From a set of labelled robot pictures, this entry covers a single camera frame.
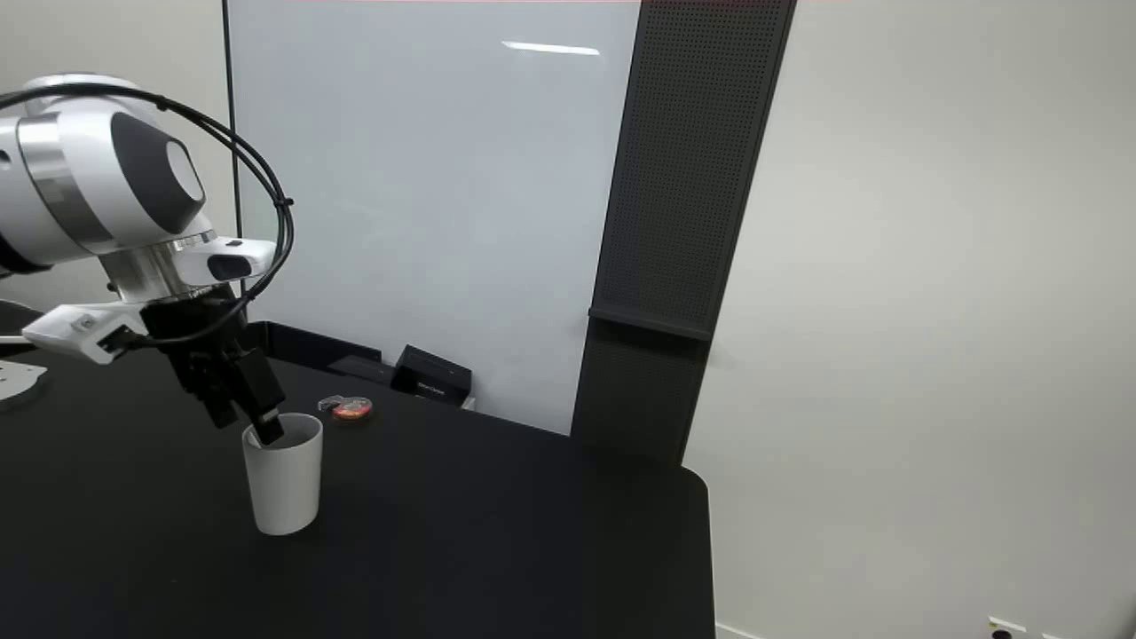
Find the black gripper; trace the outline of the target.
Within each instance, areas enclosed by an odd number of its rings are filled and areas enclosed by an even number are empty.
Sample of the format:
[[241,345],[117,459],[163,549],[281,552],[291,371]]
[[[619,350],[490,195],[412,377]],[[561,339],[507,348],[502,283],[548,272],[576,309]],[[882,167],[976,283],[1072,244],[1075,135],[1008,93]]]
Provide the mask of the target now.
[[142,309],[150,339],[172,360],[174,377],[196,395],[218,428],[239,420],[241,400],[262,442],[285,435],[285,389],[266,363],[256,363],[246,311],[230,287]]

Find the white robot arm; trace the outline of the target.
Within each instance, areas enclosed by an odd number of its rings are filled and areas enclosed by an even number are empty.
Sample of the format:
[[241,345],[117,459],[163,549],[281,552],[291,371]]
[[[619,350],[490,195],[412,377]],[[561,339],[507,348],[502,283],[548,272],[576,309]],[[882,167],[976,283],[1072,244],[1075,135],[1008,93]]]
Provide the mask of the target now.
[[[69,302],[21,325],[33,348],[111,364],[157,348],[218,426],[249,420],[285,435],[285,389],[249,337],[246,309],[294,244],[291,197],[230,126],[136,81],[47,74],[4,94],[0,272],[96,258],[107,302]],[[228,145],[278,210],[272,236],[223,236],[189,145],[161,123],[178,115]]]

